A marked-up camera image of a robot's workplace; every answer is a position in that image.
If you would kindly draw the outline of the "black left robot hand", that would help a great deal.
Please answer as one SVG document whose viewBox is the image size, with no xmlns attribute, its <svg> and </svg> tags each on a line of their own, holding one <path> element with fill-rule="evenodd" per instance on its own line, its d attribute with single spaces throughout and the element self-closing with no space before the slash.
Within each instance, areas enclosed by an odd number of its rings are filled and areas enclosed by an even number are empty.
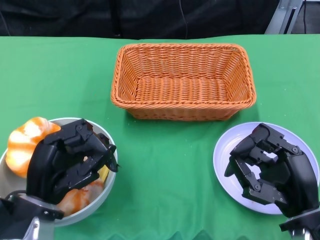
<svg viewBox="0 0 320 240">
<path fill-rule="evenodd" d="M 99 178 L 106 166 L 118 172 L 116 146 L 84 119 L 62 125 L 41 140 L 30 159 L 26 194 L 58 204 L 73 189 L 82 189 Z"/>
</svg>

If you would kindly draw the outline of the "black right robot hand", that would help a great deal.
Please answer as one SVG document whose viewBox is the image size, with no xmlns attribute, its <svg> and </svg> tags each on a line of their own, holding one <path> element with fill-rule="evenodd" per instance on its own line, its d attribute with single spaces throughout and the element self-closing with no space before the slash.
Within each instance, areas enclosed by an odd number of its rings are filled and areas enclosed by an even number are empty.
<svg viewBox="0 0 320 240">
<path fill-rule="evenodd" d="M 317 178 L 305 152 L 264 123 L 230 152 L 224 175 L 236 176 L 244 198 L 275 204 L 288 218 L 320 206 Z"/>
</svg>

